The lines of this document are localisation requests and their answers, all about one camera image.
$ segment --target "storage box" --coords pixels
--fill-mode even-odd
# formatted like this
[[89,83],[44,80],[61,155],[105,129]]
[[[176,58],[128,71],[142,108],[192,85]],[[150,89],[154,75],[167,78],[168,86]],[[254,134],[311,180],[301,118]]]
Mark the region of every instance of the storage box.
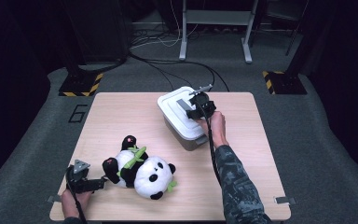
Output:
[[208,142],[208,137],[199,124],[189,119],[186,114],[186,109],[196,109],[189,102],[193,97],[190,93],[193,91],[190,87],[182,87],[158,98],[158,106],[164,115],[167,127],[182,147],[189,151]]

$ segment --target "stuffed panda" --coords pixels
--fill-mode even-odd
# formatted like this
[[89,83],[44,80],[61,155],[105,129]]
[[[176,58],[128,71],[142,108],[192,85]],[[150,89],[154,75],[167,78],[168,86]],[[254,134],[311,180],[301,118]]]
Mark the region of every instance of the stuffed panda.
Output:
[[172,191],[176,186],[173,180],[173,173],[176,168],[173,164],[167,163],[160,157],[149,157],[139,167],[135,177],[135,190],[142,197],[158,200],[164,192]]
[[176,186],[173,173],[176,168],[160,157],[149,157],[146,148],[136,146],[136,138],[124,138],[120,152],[103,162],[106,176],[122,188],[135,188],[147,199],[158,200],[165,191],[171,192]]
[[111,157],[103,162],[106,176],[122,188],[133,188],[136,173],[148,158],[145,150],[145,147],[140,149],[136,146],[134,136],[126,136],[120,152],[114,158]]

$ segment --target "cord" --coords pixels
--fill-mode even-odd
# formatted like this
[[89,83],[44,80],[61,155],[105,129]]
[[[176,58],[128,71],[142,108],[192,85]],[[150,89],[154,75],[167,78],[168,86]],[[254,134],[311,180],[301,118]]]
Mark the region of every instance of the cord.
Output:
[[71,185],[69,184],[69,172],[73,169],[71,168],[72,166],[66,169],[66,174],[65,174],[66,186],[68,186],[69,191],[71,191],[71,194],[75,199],[75,204],[76,204],[77,211],[79,211],[80,220],[83,222],[83,224],[87,224],[87,220],[86,217],[84,216],[83,209],[81,208],[81,204],[77,200],[76,193],[72,190]]
[[[159,34],[155,34],[155,35],[148,35],[147,34],[148,31],[156,32],[156,30],[145,30],[145,29],[137,30],[136,32],[141,32],[141,33],[139,34],[139,36],[137,36],[136,38],[134,38],[131,41],[132,47],[130,47],[130,49],[136,49],[136,48],[139,48],[141,46],[148,45],[148,44],[157,44],[157,43],[163,43],[163,42],[176,41],[176,40],[162,40],[163,38],[166,38],[166,37],[170,36],[169,31],[163,31],[163,32],[161,32]],[[147,42],[150,39],[158,39],[160,41],[158,41],[158,42]]]
[[188,63],[188,64],[195,64],[197,66],[201,66],[201,67],[204,67],[206,68],[212,75],[212,78],[213,78],[213,81],[212,81],[212,85],[214,86],[214,81],[215,81],[215,76],[218,76],[220,78],[220,80],[223,82],[223,84],[225,85],[227,91],[229,91],[229,88],[228,88],[228,85],[227,83],[225,82],[225,80],[220,76],[220,74],[218,72],[216,72],[214,69],[212,69],[212,67],[206,65],[206,64],[203,64],[203,63],[195,63],[195,62],[190,62],[190,61],[173,61],[173,60],[157,60],[157,59],[146,59],[146,58],[141,58],[137,55],[134,55],[133,53],[129,53],[129,56],[132,57],[133,59],[136,59],[136,60],[139,60],[139,61],[142,61],[144,63],[148,63],[149,65],[151,63],[153,64],[177,64],[177,63]]
[[172,77],[179,78],[179,79],[183,80],[184,82],[186,82],[190,87],[192,87],[191,83],[189,81],[187,81],[186,79],[184,79],[182,77],[179,77],[179,76],[176,76],[176,75],[174,75],[172,73],[166,72],[166,71],[162,70],[161,68],[156,67],[155,65],[153,65],[153,63],[149,62],[148,60],[140,58],[140,57],[138,57],[136,55],[133,55],[131,53],[129,54],[129,56],[131,56],[133,59],[136,59],[136,60],[141,61],[143,63],[147,63],[149,66],[151,66],[153,68],[156,68],[167,79],[167,81],[170,83],[172,90],[174,90],[173,84],[170,82],[170,80],[167,78],[167,76],[165,76],[165,74],[167,74],[169,76],[172,76]]
[[202,108],[201,104],[198,101],[195,101],[195,103],[201,109],[202,114],[205,117],[206,124],[208,126],[208,138],[209,138],[209,148],[211,150],[212,166],[213,166],[214,174],[216,175],[217,182],[219,182],[219,185],[222,186],[222,184],[220,182],[219,172],[218,172],[217,166],[216,166],[216,158],[214,157],[214,147],[213,147],[213,137],[212,137],[211,123],[209,122],[209,118],[207,118],[205,110]]
[[[156,37],[148,36],[148,37],[145,37],[145,38],[143,38],[143,39],[147,39],[147,40],[148,40],[149,38],[156,38],[156,39],[158,39],[159,41],[146,42],[146,43],[143,43],[143,44],[139,44],[139,45],[137,45],[137,46],[131,47],[131,49],[136,49],[136,48],[139,48],[139,47],[141,47],[141,46],[145,46],[145,45],[149,45],[149,44],[159,44],[159,43],[161,43],[161,44],[163,44],[164,46],[170,48],[170,47],[174,46],[177,42],[179,42],[180,40],[182,40],[182,38],[180,37],[181,29],[180,29],[180,26],[179,26],[179,21],[177,20],[176,15],[175,15],[175,12],[174,12],[174,10],[173,10],[172,0],[170,0],[170,3],[171,3],[172,14],[173,14],[173,17],[175,18],[176,27],[177,27],[177,31],[178,31],[178,36],[177,36],[177,38],[176,38],[175,40],[162,40],[159,36],[156,36]],[[205,8],[205,0],[203,1],[203,5],[202,5],[202,9],[204,9],[204,8]],[[196,24],[196,26],[193,28],[193,30],[187,35],[187,38],[189,38],[189,37],[191,36],[191,34],[197,29],[198,26],[199,26],[199,25]]]

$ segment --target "wooden table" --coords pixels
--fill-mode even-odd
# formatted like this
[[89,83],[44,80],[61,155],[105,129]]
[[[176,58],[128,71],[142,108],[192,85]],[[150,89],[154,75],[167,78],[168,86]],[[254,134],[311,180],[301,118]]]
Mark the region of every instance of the wooden table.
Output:
[[[132,134],[149,156],[160,156],[176,166],[178,185],[157,201],[122,189],[110,181],[95,191],[85,212],[98,221],[211,221],[225,220],[222,195],[213,172],[208,144],[187,151],[165,125],[158,98],[165,92],[102,92],[95,96],[70,164],[90,164],[88,179],[104,175],[102,163],[115,157],[123,138]],[[248,92],[208,92],[217,110],[226,116],[227,140],[255,183],[265,211],[272,220],[291,216],[289,205],[277,204],[285,196],[261,122],[255,98]],[[59,194],[65,188],[65,179]],[[54,203],[52,220],[63,220],[61,203]]]

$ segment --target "human arm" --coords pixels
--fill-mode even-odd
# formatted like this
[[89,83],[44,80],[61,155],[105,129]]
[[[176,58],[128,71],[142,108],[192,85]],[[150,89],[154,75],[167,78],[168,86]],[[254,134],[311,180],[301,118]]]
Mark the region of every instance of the human arm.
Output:
[[[210,117],[214,156],[221,181],[224,214],[227,223],[271,223],[254,183],[226,139],[226,118],[215,111]],[[196,122],[208,134],[206,120]]]
[[[83,211],[87,209],[92,192],[87,191],[76,195]],[[74,196],[69,189],[63,191],[61,195],[62,212],[65,218],[64,224],[82,224],[79,212],[76,207]]]

